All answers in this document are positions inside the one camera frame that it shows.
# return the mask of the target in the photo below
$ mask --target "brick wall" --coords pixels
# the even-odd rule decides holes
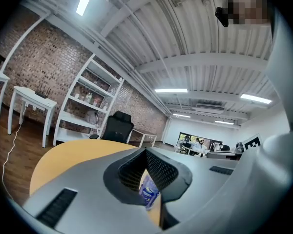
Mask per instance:
[[[38,19],[39,17],[35,13],[20,6],[0,34],[0,54],[7,57],[21,35]],[[29,87],[35,90],[42,82],[43,85],[51,87],[49,98],[58,103],[52,119],[52,126],[55,127],[64,97],[91,54],[63,31],[44,20],[23,40],[5,68],[4,73],[10,77],[10,81],[5,91],[3,103],[10,105],[13,86]],[[120,77],[99,58],[95,57],[94,59],[114,76]],[[83,76],[105,90],[109,89],[106,83],[91,73],[84,72]],[[111,93],[115,93],[115,91],[115,87],[109,89]],[[72,95],[77,92],[85,96],[89,90],[76,84]],[[103,97],[99,95],[96,95],[96,97],[100,104]],[[19,112],[20,108],[19,100],[16,100],[15,110]],[[89,108],[68,100],[65,110],[84,117]],[[127,82],[123,84],[111,114],[117,110],[131,114],[135,127],[158,134],[157,139],[160,140],[165,127],[166,116]],[[45,112],[38,109],[37,112],[38,114],[34,115],[30,110],[27,110],[25,115],[36,121],[44,122]],[[103,117],[103,114],[99,114],[100,121],[103,120]],[[61,126],[71,130],[89,132],[88,128],[69,122],[62,122]],[[133,133],[131,140],[138,141],[140,138],[141,135]]]

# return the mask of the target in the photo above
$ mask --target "plastic bottle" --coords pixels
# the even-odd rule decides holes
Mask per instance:
[[[150,175],[146,175],[143,180],[139,189],[139,194],[144,198],[146,210],[149,211],[152,208],[155,199],[160,194]]]
[[[92,94],[89,92],[89,93],[86,95],[86,97],[84,98],[84,101],[87,102],[87,103],[90,103],[91,98],[92,98]]]
[[[103,107],[103,110],[107,110],[107,107],[108,107],[108,103],[106,103],[105,105],[104,105],[104,107]]]

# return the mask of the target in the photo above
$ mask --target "black office chair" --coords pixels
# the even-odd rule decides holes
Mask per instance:
[[[223,145],[223,148],[221,149],[221,151],[230,151],[230,146]]]
[[[108,117],[105,132],[101,139],[126,143],[132,129],[131,115],[117,111],[114,115]],[[98,137],[98,135],[91,135],[89,138],[97,139]]]

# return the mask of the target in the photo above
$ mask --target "black vent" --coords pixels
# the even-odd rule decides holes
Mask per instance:
[[[123,185],[133,190],[134,192],[138,192],[140,180],[145,169],[146,153],[141,152],[119,168],[119,179]]]
[[[63,189],[52,202],[37,216],[37,220],[54,228],[66,209],[69,207],[77,192]]]
[[[217,172],[220,174],[226,174],[226,175],[231,175],[233,172],[233,169],[223,168],[223,167],[219,167],[219,166],[212,166],[210,168],[210,170],[213,172]]]
[[[154,154],[146,151],[146,169],[156,187],[161,191],[178,176],[178,170]]]

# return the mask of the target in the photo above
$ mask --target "wooden floor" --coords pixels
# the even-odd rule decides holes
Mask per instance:
[[[2,108],[0,118],[0,184],[2,177],[2,166],[8,152],[13,147],[15,132],[19,128],[19,117],[13,115],[12,134],[7,133],[8,110]],[[13,199],[22,205],[29,197],[29,185],[31,175],[41,157],[52,147],[53,131],[50,129],[50,136],[47,136],[46,148],[42,147],[43,125],[24,120],[15,141],[15,148],[10,154],[9,161],[5,165],[4,183]],[[144,143],[144,146],[151,146],[151,143]],[[155,147],[173,151],[173,147],[156,142]]]

